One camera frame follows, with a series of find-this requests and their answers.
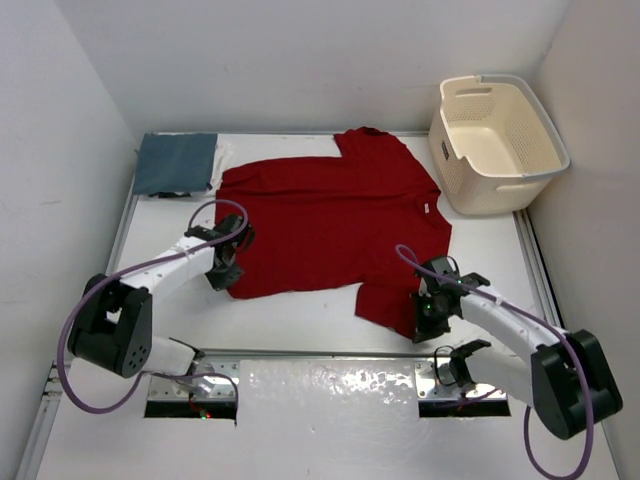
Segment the red t shirt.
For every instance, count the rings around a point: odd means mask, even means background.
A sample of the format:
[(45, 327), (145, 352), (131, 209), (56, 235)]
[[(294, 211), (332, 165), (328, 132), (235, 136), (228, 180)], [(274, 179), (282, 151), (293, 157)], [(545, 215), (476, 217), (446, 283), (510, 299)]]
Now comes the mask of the red t shirt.
[(216, 217), (236, 202), (255, 230), (229, 293), (247, 300), (356, 284), (356, 316), (414, 339), (420, 281), (395, 248), (408, 246), (419, 263), (447, 254), (452, 226), (438, 210), (441, 191), (387, 132), (361, 127), (334, 140), (337, 157), (267, 159), (224, 172)]

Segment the white printed t shirt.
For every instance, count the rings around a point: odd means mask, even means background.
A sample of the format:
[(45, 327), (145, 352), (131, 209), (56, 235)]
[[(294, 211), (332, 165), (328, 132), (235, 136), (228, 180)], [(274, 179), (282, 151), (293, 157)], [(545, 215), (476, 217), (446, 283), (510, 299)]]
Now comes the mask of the white printed t shirt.
[(165, 175), (162, 189), (150, 193), (152, 198), (208, 198), (214, 197), (222, 184), (224, 171), (233, 157), (233, 147), (228, 142), (218, 143), (210, 160), (187, 158), (171, 166)]

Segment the teal blue t shirt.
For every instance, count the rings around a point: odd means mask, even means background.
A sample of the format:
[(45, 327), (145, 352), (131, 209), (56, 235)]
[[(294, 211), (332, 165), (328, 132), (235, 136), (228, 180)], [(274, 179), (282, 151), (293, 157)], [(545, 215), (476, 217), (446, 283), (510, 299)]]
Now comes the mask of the teal blue t shirt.
[(144, 135), (134, 195), (197, 194), (211, 188), (218, 136), (209, 133)]

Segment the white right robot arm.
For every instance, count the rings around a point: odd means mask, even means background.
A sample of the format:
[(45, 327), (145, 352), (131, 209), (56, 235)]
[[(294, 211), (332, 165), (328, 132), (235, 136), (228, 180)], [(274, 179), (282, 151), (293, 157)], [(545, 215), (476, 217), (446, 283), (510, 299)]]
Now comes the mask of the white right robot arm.
[(587, 330), (569, 332), (532, 320), (502, 300), (488, 279), (461, 275), (440, 256), (416, 266), (416, 338), (437, 338), (458, 317), (483, 335), (453, 349), (456, 386), (488, 383), (524, 402), (557, 438), (567, 440), (622, 410), (623, 399), (604, 350)]

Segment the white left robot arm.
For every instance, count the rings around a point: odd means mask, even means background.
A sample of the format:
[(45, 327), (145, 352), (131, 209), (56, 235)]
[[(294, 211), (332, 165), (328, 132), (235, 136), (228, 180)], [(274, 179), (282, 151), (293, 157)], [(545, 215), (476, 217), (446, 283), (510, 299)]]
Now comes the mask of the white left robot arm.
[(254, 236), (243, 216), (230, 214), (213, 228), (189, 227), (176, 244), (139, 270), (118, 279), (94, 276), (71, 325), (68, 351), (122, 378), (141, 372), (189, 375), (198, 349), (155, 335), (153, 311), (197, 277), (206, 278), (215, 291), (229, 289), (244, 273), (236, 254)]

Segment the cream plastic laundry basket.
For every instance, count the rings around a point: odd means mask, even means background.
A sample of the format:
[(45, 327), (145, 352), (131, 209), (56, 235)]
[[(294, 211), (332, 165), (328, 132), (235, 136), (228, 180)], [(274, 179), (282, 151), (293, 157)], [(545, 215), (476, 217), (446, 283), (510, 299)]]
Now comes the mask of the cream plastic laundry basket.
[(529, 85), (511, 75), (451, 78), (439, 86), (428, 141), (451, 207), (469, 216), (527, 208), (570, 166)]

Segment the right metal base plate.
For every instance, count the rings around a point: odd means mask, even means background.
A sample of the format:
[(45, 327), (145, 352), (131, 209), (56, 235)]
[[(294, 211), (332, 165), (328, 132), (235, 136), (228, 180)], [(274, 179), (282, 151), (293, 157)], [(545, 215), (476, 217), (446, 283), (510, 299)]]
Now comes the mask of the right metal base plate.
[(435, 373), (436, 362), (433, 358), (416, 361), (414, 364), (415, 390), (420, 401), (427, 403), (446, 403), (458, 401), (503, 401), (508, 395), (493, 385), (486, 383), (471, 384), (465, 387), (452, 385), (452, 380), (440, 378)]

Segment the metal base plate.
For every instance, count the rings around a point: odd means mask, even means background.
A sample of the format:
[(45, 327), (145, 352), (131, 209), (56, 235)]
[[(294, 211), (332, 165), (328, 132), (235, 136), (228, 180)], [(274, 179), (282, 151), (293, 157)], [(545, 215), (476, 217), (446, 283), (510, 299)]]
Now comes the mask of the metal base plate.
[(152, 375), (147, 397), (154, 401), (235, 400), (239, 381), (239, 360), (204, 356), (182, 376)]
[(420, 401), (427, 403), (446, 403), (458, 401), (503, 401), (508, 395), (493, 385), (486, 383), (471, 384), (465, 387), (452, 385), (452, 380), (440, 378), (435, 373), (436, 362), (433, 358), (416, 361), (414, 364), (415, 390)]

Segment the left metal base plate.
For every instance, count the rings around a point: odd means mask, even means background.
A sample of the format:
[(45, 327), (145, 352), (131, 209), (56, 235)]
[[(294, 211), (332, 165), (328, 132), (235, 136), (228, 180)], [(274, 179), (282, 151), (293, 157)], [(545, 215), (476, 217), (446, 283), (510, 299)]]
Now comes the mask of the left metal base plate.
[(239, 381), (239, 360), (204, 356), (182, 376), (152, 375), (147, 397), (154, 401), (235, 400)]

